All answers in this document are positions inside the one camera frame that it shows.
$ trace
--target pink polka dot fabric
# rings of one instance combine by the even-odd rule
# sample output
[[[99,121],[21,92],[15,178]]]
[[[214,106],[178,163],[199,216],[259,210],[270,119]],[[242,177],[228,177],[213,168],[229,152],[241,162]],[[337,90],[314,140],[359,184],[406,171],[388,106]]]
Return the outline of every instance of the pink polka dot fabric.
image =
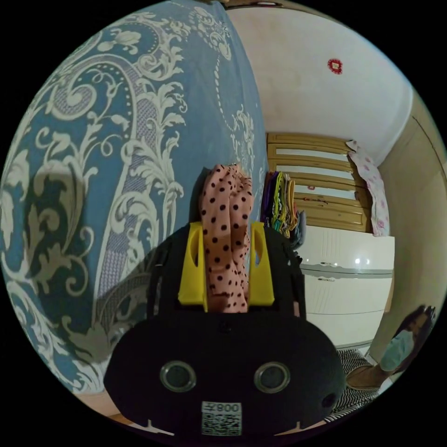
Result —
[[[239,165],[215,166],[199,199],[210,312],[247,312],[245,257],[252,207],[251,178]]]

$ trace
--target beige wall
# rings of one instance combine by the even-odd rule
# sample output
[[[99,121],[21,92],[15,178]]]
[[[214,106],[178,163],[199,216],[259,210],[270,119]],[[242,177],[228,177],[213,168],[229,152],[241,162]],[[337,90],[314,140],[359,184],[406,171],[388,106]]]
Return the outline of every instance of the beige wall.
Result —
[[[440,309],[447,290],[446,149],[420,97],[399,140],[379,167],[396,238],[395,282],[370,354],[376,361],[420,304]]]

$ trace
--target colorful fabric stack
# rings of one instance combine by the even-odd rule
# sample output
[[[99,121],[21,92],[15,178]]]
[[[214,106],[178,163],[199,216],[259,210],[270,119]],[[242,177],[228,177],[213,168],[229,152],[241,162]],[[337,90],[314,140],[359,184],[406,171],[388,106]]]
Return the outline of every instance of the colorful fabric stack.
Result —
[[[304,243],[306,216],[293,201],[295,181],[285,172],[269,172],[265,179],[261,221],[290,239],[294,249]]]

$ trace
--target pink cloth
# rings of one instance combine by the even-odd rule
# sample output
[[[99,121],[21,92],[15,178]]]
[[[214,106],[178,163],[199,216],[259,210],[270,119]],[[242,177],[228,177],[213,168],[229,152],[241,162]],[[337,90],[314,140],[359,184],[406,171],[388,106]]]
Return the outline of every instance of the pink cloth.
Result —
[[[390,217],[385,196],[385,186],[380,172],[365,150],[356,141],[348,141],[346,146],[352,149],[352,152],[349,152],[348,155],[357,166],[360,177],[365,180],[373,199],[371,209],[372,232],[374,236],[389,236]]]
[[[247,312],[252,207],[251,178],[238,165],[215,166],[199,199],[210,312]]]

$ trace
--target red decoration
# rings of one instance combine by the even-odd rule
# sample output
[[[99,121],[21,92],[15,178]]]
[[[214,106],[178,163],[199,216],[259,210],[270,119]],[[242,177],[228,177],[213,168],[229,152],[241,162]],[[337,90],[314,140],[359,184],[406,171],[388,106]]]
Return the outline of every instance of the red decoration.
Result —
[[[340,59],[329,59],[327,67],[336,75],[342,74],[343,63]]]

